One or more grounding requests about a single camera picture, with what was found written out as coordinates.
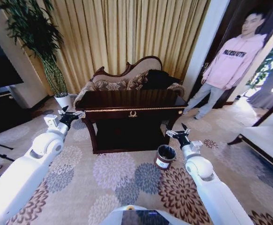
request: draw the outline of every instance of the pink hoodie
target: pink hoodie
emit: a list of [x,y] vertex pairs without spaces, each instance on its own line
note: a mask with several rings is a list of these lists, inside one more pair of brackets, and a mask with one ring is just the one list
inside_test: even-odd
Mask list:
[[228,40],[204,72],[206,83],[220,89],[236,86],[262,48],[265,37],[266,34],[257,34],[242,39],[239,35]]

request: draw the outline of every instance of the man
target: man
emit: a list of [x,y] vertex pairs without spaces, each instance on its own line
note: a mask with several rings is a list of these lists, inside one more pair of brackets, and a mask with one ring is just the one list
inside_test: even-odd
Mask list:
[[189,100],[183,114],[187,114],[206,95],[208,103],[199,109],[195,119],[205,116],[225,90],[229,90],[243,77],[259,50],[263,47],[266,35],[255,34],[257,27],[264,23],[266,13],[261,8],[251,10],[243,23],[242,33],[228,40],[203,74],[202,87]]

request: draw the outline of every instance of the hand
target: hand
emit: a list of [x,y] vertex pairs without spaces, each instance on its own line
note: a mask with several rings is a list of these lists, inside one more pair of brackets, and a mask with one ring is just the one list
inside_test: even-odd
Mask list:
[[205,79],[205,78],[202,78],[201,84],[204,84],[205,82],[206,82],[206,79]]

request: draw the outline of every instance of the white plant pot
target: white plant pot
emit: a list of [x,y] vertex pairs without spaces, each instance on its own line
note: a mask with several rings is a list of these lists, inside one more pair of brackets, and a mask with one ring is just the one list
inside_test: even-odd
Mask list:
[[64,97],[55,97],[56,101],[58,102],[58,104],[60,105],[61,108],[69,106],[68,110],[72,108],[72,101],[70,98],[70,95],[68,94],[67,96]]

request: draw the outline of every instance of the curtain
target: curtain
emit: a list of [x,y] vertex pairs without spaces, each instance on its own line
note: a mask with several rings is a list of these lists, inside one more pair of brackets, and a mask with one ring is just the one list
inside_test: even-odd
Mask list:
[[209,0],[52,0],[64,43],[57,62],[69,93],[104,66],[120,74],[128,61],[158,56],[183,79]]

